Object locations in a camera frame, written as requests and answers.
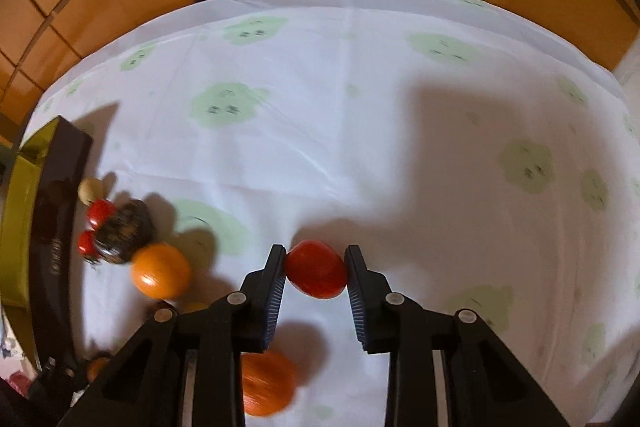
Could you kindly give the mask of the beige round fruit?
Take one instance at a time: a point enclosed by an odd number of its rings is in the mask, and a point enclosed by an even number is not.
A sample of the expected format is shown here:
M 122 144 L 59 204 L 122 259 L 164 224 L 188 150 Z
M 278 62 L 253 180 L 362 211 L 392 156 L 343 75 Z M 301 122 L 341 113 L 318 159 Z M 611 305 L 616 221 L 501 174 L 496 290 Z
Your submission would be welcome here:
M 84 178 L 78 185 L 78 198 L 87 207 L 105 197 L 105 185 L 96 178 Z

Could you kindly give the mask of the orange tangerine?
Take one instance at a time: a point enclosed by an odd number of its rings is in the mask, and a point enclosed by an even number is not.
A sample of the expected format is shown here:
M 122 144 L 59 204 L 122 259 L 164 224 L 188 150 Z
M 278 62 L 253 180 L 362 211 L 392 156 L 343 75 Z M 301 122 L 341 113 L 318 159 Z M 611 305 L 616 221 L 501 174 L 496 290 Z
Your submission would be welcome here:
M 241 358 L 244 412 L 266 417 L 286 409 L 296 384 L 295 364 L 277 351 L 243 353 Z

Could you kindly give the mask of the dark brown avocado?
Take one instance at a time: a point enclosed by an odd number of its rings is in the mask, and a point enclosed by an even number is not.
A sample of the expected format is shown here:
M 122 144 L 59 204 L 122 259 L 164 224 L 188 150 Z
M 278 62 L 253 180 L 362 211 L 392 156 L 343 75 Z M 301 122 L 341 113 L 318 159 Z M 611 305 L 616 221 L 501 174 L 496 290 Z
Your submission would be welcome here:
M 149 207 L 141 199 L 131 199 L 96 230 L 93 246 L 102 260 L 122 265 L 130 262 L 139 249 L 149 245 L 155 235 Z

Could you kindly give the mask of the small orange fruit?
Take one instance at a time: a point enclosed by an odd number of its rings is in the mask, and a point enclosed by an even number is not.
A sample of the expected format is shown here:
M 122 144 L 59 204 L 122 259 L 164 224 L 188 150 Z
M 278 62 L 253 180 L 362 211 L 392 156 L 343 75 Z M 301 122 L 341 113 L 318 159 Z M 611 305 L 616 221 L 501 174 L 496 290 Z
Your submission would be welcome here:
M 96 380 L 102 369 L 111 361 L 112 356 L 108 352 L 98 353 L 86 365 L 86 378 L 89 384 Z

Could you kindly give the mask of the white green patterned tablecloth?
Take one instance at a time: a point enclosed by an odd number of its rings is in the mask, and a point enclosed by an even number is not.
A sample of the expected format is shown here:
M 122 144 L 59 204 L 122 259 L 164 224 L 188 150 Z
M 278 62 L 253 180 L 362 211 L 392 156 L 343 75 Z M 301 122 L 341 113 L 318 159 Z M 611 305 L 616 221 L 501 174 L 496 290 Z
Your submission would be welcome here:
M 189 297 L 274 244 L 362 249 L 427 309 L 480 314 L 566 420 L 639 372 L 639 119 L 560 37 L 477 0 L 209 0 L 85 58 L 61 116 L 88 173 L 145 199 Z

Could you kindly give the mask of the small red cherry tomato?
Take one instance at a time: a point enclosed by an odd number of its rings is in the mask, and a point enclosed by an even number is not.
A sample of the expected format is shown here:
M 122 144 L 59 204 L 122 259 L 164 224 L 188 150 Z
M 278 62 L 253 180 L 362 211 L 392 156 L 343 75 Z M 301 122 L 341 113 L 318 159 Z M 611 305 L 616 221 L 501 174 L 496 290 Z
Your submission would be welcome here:
M 115 205 L 108 199 L 95 200 L 86 211 L 86 218 L 90 228 L 97 230 L 116 211 Z
M 93 230 L 85 230 L 79 234 L 77 250 L 85 262 L 91 263 L 92 265 L 100 262 L 100 254 L 96 250 L 96 246 L 94 246 Z

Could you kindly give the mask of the gold metal tin box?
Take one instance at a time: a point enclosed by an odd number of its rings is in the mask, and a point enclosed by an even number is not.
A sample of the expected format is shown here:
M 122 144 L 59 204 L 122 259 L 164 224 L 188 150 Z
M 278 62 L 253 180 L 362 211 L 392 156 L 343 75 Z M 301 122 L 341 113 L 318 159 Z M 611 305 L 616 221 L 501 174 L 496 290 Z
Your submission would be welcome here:
M 17 151 L 1 189 L 1 303 L 39 372 L 70 373 L 70 251 L 91 136 L 58 116 Z

